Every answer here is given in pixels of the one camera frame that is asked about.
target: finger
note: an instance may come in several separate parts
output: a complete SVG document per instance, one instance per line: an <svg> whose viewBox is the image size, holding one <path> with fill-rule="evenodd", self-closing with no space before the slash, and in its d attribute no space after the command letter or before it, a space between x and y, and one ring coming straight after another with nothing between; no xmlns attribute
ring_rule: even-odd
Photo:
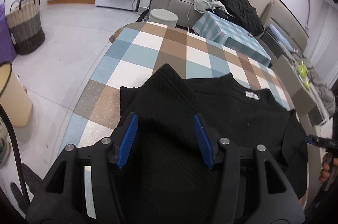
<svg viewBox="0 0 338 224"><path fill-rule="evenodd" d="M330 174L328 172L325 172L325 171L321 171L320 172L320 176L323 177L323 178L329 178L330 177Z"/></svg>
<svg viewBox="0 0 338 224"><path fill-rule="evenodd" d="M324 178L324 177L319 176L319 181L320 181L320 182L325 182L326 180L327 180L327 178Z"/></svg>
<svg viewBox="0 0 338 224"><path fill-rule="evenodd" d="M323 163L323 170L328 172L330 170L330 166L327 163Z"/></svg>

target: blue gripper pad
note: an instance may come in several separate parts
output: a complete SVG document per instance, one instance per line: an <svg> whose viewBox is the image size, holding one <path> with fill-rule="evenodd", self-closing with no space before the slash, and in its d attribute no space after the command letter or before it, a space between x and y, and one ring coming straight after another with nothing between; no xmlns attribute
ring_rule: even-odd
<svg viewBox="0 0 338 224"><path fill-rule="evenodd" d="M116 163L119 169L122 169L122 167L127 163L131 146L136 136L138 125L138 116L137 114L134 114L126 130L126 133L124 134L123 140L119 146L119 156Z"/></svg>
<svg viewBox="0 0 338 224"><path fill-rule="evenodd" d="M199 149L201 150L204 164L207 165L209 169L212 169L215 164L212 156L212 147L197 114L194 116L193 129Z"/></svg>

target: silver screw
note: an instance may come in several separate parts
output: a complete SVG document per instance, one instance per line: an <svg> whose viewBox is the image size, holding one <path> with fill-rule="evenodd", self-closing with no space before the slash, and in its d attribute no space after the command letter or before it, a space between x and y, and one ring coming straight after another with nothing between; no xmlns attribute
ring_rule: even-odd
<svg viewBox="0 0 338 224"><path fill-rule="evenodd" d="M266 147L264 145L260 144L260 145L257 146L257 150L259 150L260 152L265 152Z"/></svg>
<svg viewBox="0 0 338 224"><path fill-rule="evenodd" d="M222 137L219 142L222 144L222 145L228 145L230 143L230 140L228 138L225 138L225 137Z"/></svg>
<svg viewBox="0 0 338 224"><path fill-rule="evenodd" d="M70 151L72 151L74 149L74 145L73 144L68 144L66 147L65 147L65 150L67 151L67 152L70 152Z"/></svg>
<svg viewBox="0 0 338 224"><path fill-rule="evenodd" d="M110 137L105 137L102 138L101 142L105 145L109 144L112 140L110 139Z"/></svg>

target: light blue rolled object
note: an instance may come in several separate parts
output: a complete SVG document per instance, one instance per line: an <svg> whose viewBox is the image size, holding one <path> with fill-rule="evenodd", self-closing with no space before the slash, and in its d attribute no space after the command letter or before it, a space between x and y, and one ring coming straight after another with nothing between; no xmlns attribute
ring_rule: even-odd
<svg viewBox="0 0 338 224"><path fill-rule="evenodd" d="M289 41L279 32L279 30L276 29L276 27L273 24L269 25L269 29L270 31L272 31L277 41L281 42L289 52L291 53L294 52L294 49L289 43Z"/></svg>

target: floor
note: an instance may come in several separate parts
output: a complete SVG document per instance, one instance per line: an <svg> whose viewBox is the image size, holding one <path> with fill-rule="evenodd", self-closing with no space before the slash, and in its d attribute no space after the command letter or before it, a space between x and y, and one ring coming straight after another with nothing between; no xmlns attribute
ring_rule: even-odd
<svg viewBox="0 0 338 224"><path fill-rule="evenodd" d="M41 178L57 157L82 90L110 46L108 38L138 17L132 11L87 4L48 5L41 10L46 41L13 61L13 70L33 102L28 125L15 128L21 160ZM10 190L11 182L20 185L13 153L0 175L7 196L18 208Z"/></svg>

